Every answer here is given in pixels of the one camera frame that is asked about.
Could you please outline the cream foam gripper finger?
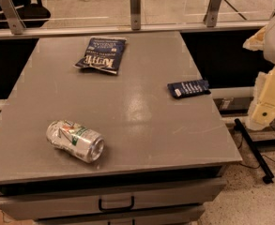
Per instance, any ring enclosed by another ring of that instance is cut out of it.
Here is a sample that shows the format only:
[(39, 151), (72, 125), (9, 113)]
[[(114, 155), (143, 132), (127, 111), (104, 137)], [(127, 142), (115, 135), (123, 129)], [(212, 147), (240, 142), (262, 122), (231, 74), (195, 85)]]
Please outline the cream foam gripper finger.
[(259, 31), (257, 31), (253, 36), (247, 38), (243, 43), (242, 47), (249, 51), (262, 51), (264, 50), (265, 44), (265, 33), (266, 27), (262, 27)]
[(259, 72), (253, 88), (253, 101), (248, 109), (246, 127), (251, 130), (267, 128), (275, 119), (275, 67)]

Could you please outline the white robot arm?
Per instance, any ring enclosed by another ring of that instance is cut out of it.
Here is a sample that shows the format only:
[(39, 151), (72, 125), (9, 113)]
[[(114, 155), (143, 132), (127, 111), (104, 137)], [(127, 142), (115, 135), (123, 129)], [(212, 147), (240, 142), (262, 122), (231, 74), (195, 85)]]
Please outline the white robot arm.
[(253, 88), (253, 100), (248, 109), (246, 127), (262, 130), (275, 120), (275, 16), (249, 37), (243, 47), (254, 52), (262, 51), (264, 58), (274, 65), (268, 73), (258, 73)]

